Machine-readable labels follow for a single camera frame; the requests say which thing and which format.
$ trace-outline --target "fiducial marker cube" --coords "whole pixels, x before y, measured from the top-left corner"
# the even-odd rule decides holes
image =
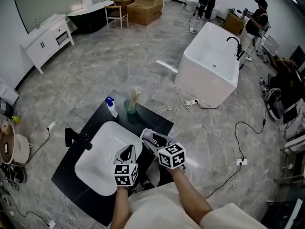
[[[158,151],[159,163],[169,169],[175,169],[185,163],[186,151],[181,143],[175,143]]]
[[[120,164],[115,166],[114,178],[118,187],[132,187],[138,177],[138,164]]]

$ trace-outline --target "blue bottle cap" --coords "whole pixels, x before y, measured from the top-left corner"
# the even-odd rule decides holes
[[[114,99],[112,97],[106,97],[105,102],[109,107],[113,106]]]

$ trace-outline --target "black bathtub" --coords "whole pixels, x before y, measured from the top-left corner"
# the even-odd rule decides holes
[[[92,33],[107,24],[105,6],[114,4],[113,1],[103,1],[68,14],[69,19],[78,28],[78,33]]]

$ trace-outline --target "white bottle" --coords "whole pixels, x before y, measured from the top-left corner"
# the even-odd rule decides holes
[[[108,109],[110,113],[113,115],[114,118],[118,117],[118,112],[115,109],[114,99],[112,97],[107,97],[105,99],[105,102],[107,103]]]

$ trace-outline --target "white wall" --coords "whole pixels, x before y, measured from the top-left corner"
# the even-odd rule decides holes
[[[0,0],[0,75],[15,88],[33,66],[19,42],[28,34],[14,0]]]
[[[305,51],[305,19],[303,15],[287,0],[266,0],[271,29],[269,34],[281,46],[280,57],[288,58],[300,45]],[[251,11],[257,9],[254,0],[221,0],[218,4],[220,16],[225,19],[229,8]]]

